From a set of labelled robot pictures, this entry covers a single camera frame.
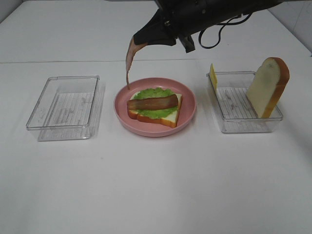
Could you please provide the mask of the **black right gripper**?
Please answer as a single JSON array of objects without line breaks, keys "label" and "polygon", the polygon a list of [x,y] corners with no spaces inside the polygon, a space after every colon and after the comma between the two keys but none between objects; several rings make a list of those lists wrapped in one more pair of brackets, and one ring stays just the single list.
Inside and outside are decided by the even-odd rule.
[{"label": "black right gripper", "polygon": [[176,38],[189,53],[195,50],[192,34],[244,12],[242,0],[157,0],[159,9],[148,23],[133,35],[134,44],[176,44]]}]

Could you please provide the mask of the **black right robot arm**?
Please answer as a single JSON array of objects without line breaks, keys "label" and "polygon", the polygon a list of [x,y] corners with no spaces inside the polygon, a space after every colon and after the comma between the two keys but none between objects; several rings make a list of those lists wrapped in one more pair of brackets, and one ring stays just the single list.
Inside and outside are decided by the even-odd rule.
[{"label": "black right robot arm", "polygon": [[237,25],[238,18],[269,9],[279,0],[157,0],[158,10],[133,36],[135,45],[173,46],[179,39],[187,53],[195,50],[192,34],[214,25]]}]

